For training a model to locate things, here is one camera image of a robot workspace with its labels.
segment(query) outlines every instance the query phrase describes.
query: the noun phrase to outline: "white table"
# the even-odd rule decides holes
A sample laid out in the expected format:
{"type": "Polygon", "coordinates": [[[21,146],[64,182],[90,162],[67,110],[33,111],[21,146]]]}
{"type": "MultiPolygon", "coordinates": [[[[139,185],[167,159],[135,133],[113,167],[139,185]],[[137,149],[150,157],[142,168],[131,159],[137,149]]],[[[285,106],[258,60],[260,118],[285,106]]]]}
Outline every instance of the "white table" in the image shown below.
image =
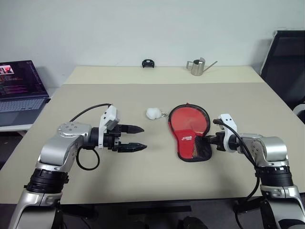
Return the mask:
{"type": "MultiPolygon", "coordinates": [[[[194,78],[183,68],[77,67],[0,171],[0,203],[17,203],[43,145],[56,128],[78,112],[100,103],[113,103],[121,113],[121,124],[138,125],[145,130],[136,135],[123,134],[123,143],[139,142],[148,147],[135,153],[98,150],[102,162],[94,171],[83,171],[74,163],[70,181],[63,189],[63,204],[248,195],[255,177],[252,165],[243,155],[216,151],[213,147],[210,160],[184,162],[177,156],[167,119],[151,121],[145,117],[148,107],[169,112],[186,102],[206,109],[211,119],[230,113],[240,133],[282,138],[288,148],[294,182],[305,192],[305,145],[299,141],[305,139],[303,123],[250,67],[210,70],[194,78]]],[[[77,121],[98,126],[103,111],[103,108],[91,110],[77,121]]],[[[209,134],[217,131],[219,127],[211,124],[209,134]]],[[[80,160],[87,167],[96,163],[92,152],[82,152],[80,160]]]]}

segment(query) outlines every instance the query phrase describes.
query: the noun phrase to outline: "desk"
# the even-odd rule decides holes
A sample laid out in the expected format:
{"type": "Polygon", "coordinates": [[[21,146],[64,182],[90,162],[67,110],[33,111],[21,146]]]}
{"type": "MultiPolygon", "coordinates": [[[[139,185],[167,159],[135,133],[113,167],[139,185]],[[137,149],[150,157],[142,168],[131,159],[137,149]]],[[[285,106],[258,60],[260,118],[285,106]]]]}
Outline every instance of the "desk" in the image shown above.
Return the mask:
{"type": "MultiPolygon", "coordinates": [[[[101,77],[104,77],[103,69],[100,67],[98,70],[101,77]]],[[[253,74],[253,70],[249,69],[249,74],[253,74]]],[[[145,117],[148,107],[159,107],[169,112],[187,102],[206,109],[211,119],[230,113],[240,133],[282,138],[288,148],[294,182],[300,192],[305,192],[305,145],[300,141],[305,139],[305,126],[258,75],[254,80],[261,83],[237,83],[235,80],[234,83],[197,84],[70,84],[73,77],[74,73],[43,109],[0,171],[0,203],[18,202],[42,146],[54,135],[56,127],[85,108],[100,103],[114,103],[121,112],[121,124],[138,125],[145,130],[136,135],[122,134],[123,143],[139,142],[148,147],[135,153],[98,150],[102,161],[94,171],[81,170],[74,163],[69,173],[70,181],[63,190],[63,204],[248,195],[256,179],[253,167],[243,155],[216,151],[213,147],[210,160],[184,162],[177,156],[176,142],[167,119],[151,121],[145,117]]],[[[92,82],[90,78],[96,76],[84,73],[83,77],[92,82]]],[[[98,126],[103,111],[104,108],[96,108],[77,121],[98,126]]],[[[216,131],[219,127],[212,124],[209,133],[216,131]]],[[[91,151],[83,151],[80,161],[90,167],[95,165],[96,157],[91,151]]]]}

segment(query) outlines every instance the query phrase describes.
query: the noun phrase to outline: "black chair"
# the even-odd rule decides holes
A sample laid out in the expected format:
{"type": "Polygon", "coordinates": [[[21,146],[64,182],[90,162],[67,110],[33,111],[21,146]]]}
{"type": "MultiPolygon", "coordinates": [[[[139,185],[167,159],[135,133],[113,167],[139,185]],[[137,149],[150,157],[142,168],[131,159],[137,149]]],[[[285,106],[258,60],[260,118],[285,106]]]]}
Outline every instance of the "black chair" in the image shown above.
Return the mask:
{"type": "Polygon", "coordinates": [[[277,31],[261,77],[305,123],[305,31],[277,31]]]}

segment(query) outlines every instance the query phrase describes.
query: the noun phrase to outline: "floor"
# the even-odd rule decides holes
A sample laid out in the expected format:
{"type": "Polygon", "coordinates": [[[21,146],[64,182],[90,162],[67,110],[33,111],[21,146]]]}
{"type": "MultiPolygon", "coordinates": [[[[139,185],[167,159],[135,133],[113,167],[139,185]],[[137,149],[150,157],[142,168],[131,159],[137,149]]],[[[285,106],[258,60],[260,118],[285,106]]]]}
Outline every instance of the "floor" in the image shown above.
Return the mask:
{"type": "MultiPolygon", "coordinates": [[[[0,169],[21,139],[18,134],[0,134],[0,169]]],[[[97,214],[95,220],[64,215],[64,222],[67,229],[135,228],[132,223],[137,221],[145,222],[150,229],[176,229],[178,220],[193,216],[199,218],[209,229],[238,229],[232,211],[234,204],[233,199],[223,199],[84,205],[86,208],[94,208],[97,214]]],[[[0,229],[8,227],[14,208],[13,204],[0,204],[0,229]]],[[[239,219],[245,229],[263,228],[258,209],[240,214],[239,219]]]]}

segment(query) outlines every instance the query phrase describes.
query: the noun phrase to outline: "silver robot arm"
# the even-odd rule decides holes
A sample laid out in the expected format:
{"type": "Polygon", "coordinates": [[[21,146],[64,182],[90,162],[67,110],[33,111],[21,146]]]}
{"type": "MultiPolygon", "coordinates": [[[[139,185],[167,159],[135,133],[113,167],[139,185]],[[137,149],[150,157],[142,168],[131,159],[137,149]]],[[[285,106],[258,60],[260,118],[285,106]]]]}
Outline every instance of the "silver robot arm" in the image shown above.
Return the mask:
{"type": "Polygon", "coordinates": [[[121,132],[139,133],[133,125],[118,125],[116,108],[110,106],[101,117],[100,127],[68,122],[57,128],[41,150],[36,168],[25,186],[10,221],[9,229],[62,228],[60,199],[68,172],[81,148],[108,147],[112,151],[134,152],[146,148],[140,143],[121,144],[121,132]]]}
{"type": "MultiPolygon", "coordinates": [[[[217,132],[216,136],[204,137],[207,142],[217,145],[221,151],[245,154],[242,143],[232,132],[232,129],[237,132],[233,118],[222,114],[213,122],[224,131],[217,132]]],[[[255,162],[255,175],[261,180],[264,200],[260,209],[264,228],[287,229],[297,225],[298,228],[305,228],[304,207],[298,188],[292,181],[287,148],[282,139],[257,134],[240,134],[240,137],[255,162]]]]}

